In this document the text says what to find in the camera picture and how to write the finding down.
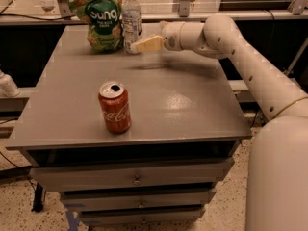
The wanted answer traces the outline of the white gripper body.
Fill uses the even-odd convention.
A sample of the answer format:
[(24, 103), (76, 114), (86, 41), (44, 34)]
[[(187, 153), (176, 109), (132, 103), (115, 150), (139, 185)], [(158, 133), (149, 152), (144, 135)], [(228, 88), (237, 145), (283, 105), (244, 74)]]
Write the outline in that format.
[(170, 51), (181, 51), (180, 33), (183, 22), (161, 21), (161, 36), (164, 40), (164, 47)]

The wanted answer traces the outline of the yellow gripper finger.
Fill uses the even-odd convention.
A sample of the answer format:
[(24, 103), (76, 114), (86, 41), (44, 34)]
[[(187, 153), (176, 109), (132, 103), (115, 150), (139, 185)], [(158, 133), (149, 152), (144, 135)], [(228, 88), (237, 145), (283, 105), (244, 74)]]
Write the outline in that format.
[(133, 53), (160, 51), (164, 47), (164, 40), (159, 35), (143, 38), (131, 44)]

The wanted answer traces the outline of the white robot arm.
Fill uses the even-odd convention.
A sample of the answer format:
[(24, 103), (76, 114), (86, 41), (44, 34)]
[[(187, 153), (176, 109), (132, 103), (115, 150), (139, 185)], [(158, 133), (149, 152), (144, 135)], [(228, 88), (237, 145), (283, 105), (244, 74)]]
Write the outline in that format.
[(266, 120), (250, 149), (244, 230), (308, 231), (308, 94), (227, 15), (203, 23), (163, 21), (159, 35), (132, 44), (135, 53), (163, 48), (229, 59)]

